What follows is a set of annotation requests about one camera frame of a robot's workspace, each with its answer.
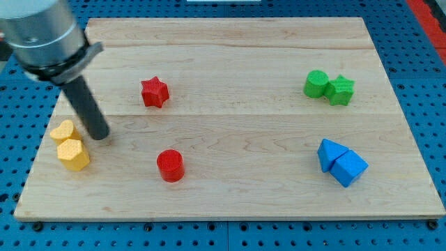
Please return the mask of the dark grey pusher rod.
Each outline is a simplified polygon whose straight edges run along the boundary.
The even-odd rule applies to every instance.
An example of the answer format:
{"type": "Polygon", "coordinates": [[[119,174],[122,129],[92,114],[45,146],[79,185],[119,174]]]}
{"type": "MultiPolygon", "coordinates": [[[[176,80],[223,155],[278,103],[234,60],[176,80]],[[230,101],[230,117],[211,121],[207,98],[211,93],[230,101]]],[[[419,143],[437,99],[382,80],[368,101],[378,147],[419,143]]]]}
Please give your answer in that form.
{"type": "Polygon", "coordinates": [[[94,140],[105,139],[109,135],[109,126],[85,79],[79,76],[62,85],[61,90],[90,137],[94,140]]]}

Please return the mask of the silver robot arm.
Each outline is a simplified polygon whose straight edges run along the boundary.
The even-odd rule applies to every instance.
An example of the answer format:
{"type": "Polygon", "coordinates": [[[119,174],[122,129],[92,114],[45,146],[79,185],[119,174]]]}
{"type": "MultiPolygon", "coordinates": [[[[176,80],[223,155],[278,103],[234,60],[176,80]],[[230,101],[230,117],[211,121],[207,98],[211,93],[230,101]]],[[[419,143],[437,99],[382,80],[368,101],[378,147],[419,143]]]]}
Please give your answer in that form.
{"type": "Polygon", "coordinates": [[[103,46],[89,42],[68,2],[3,0],[1,30],[25,73],[59,87],[90,137],[106,138],[108,123],[82,75],[103,46]]]}

